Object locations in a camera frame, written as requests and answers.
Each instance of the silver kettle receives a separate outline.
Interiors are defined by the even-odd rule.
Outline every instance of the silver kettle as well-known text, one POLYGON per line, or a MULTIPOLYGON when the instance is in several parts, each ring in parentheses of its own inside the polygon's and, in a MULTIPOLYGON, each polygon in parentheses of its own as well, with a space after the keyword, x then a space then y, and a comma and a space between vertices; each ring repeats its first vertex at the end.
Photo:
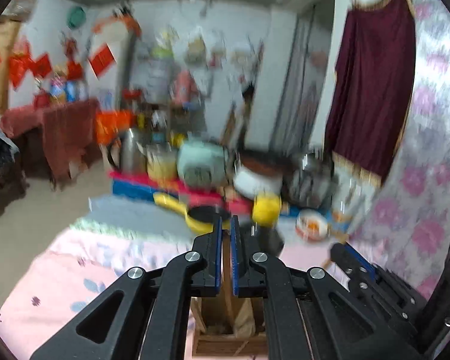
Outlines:
POLYGON ((152 142, 150 133, 129 128, 122 131, 112 139, 107 146, 107 157, 110 165, 121 173, 145 173, 147 171, 146 147, 152 142), (120 152, 118 165, 112 157, 112 147, 117 140, 120 140, 120 152))

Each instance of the black kettle handle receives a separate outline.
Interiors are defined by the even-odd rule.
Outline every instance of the black kettle handle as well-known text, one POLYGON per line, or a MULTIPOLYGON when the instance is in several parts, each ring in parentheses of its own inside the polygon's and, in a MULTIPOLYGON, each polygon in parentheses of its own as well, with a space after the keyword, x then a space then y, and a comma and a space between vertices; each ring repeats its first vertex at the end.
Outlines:
POLYGON ((118 139, 120 139, 120 140, 122 139, 122 135, 123 135, 123 133, 118 133, 115 137, 113 137, 113 139, 110 141, 110 143, 106 147, 108 162, 112 166, 112 168, 114 168, 117 172, 119 172, 120 169, 117 166, 117 164, 115 163, 115 161, 113 160, 112 147, 118 139))

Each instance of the maroon curtain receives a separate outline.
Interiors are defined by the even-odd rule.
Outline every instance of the maroon curtain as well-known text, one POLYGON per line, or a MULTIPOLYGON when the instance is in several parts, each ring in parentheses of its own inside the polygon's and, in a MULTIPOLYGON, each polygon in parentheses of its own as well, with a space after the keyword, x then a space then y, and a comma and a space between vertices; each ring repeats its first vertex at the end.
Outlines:
POLYGON ((325 147, 384 178, 407 116, 415 75, 415 21, 407 0, 348 12, 325 147))

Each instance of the silver floral fabric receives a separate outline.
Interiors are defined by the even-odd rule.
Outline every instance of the silver floral fabric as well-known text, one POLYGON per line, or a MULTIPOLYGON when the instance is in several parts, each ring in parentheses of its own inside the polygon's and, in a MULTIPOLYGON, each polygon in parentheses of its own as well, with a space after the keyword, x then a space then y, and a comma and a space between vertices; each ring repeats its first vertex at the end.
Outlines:
POLYGON ((413 0, 416 69, 402 145, 357 240, 385 240, 387 268, 427 299, 450 243, 450 13, 413 0))

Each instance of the bed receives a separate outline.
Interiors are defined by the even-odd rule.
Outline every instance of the bed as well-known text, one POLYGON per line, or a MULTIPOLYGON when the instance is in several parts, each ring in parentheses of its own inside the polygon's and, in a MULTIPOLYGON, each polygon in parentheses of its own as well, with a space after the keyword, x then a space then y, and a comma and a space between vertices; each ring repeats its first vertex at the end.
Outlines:
MULTIPOLYGON (((18 360, 28 360, 127 269, 160 268, 191 249, 193 234, 183 219, 151 203, 105 196, 91 199, 90 209, 34 259, 0 309, 0 337, 18 360), (155 220, 145 231, 143 216, 151 211, 155 220)), ((279 221, 286 239, 281 259, 301 270, 323 264, 334 240, 297 242, 294 227, 294 218, 279 221)), ((191 358, 193 331, 190 316, 186 359, 191 358)))

